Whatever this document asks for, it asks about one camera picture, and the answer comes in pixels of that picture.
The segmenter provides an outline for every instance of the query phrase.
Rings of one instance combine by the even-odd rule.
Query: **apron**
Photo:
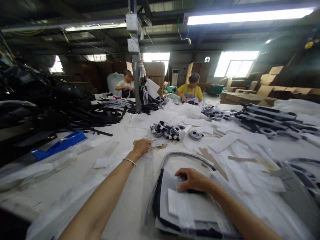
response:
[[[188,94],[188,92],[189,92],[189,86],[188,86],[188,89],[187,89],[187,93],[185,94],[185,97],[186,98],[195,98],[196,97],[196,86],[194,87],[194,94],[192,95],[192,94]]]
[[[121,94],[122,98],[127,98],[129,95],[130,95],[129,98],[134,98],[135,97],[133,92],[131,91],[131,89],[132,89],[132,81],[130,82],[129,89],[130,90],[127,90],[127,89],[123,89],[122,90],[122,94]]]

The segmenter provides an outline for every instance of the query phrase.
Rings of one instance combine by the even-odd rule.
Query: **fluorescent light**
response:
[[[73,31],[85,31],[85,30],[97,30],[97,29],[106,29],[106,28],[121,28],[121,27],[127,27],[126,23],[111,23],[111,24],[89,24],[89,25],[82,25],[79,27],[69,27],[65,30],[67,32],[73,32]]]
[[[264,12],[191,16],[188,19],[188,25],[295,19],[303,18],[312,12],[313,9],[311,8],[299,8]]]

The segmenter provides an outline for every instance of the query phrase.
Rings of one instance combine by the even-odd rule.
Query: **power outlet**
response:
[[[139,52],[138,40],[128,38],[128,51],[129,52]]]
[[[138,16],[136,14],[126,14],[126,23],[128,31],[138,30]]]

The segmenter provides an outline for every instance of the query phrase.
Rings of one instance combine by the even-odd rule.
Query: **window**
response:
[[[94,55],[87,55],[89,61],[93,62],[104,62],[107,60],[107,56],[105,54],[94,54]]]
[[[56,60],[55,60],[55,63],[53,65],[52,68],[49,69],[51,73],[54,73],[54,72],[64,72],[63,71],[63,67],[62,67],[62,64],[60,62],[60,58],[59,56],[56,56]]]
[[[246,77],[259,52],[222,52],[215,77]]]
[[[167,74],[170,53],[143,53],[145,62],[164,62],[164,74]]]

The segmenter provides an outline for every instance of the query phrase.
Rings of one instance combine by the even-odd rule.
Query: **hand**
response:
[[[182,100],[183,102],[187,102],[186,96],[185,96],[185,95],[182,95],[181,100]]]
[[[133,151],[140,157],[145,154],[151,147],[152,142],[149,139],[143,138],[135,142]]]
[[[212,180],[199,173],[193,168],[180,168],[175,176],[187,177],[185,182],[178,185],[178,192],[183,192],[188,189],[193,189],[201,192],[209,192]]]

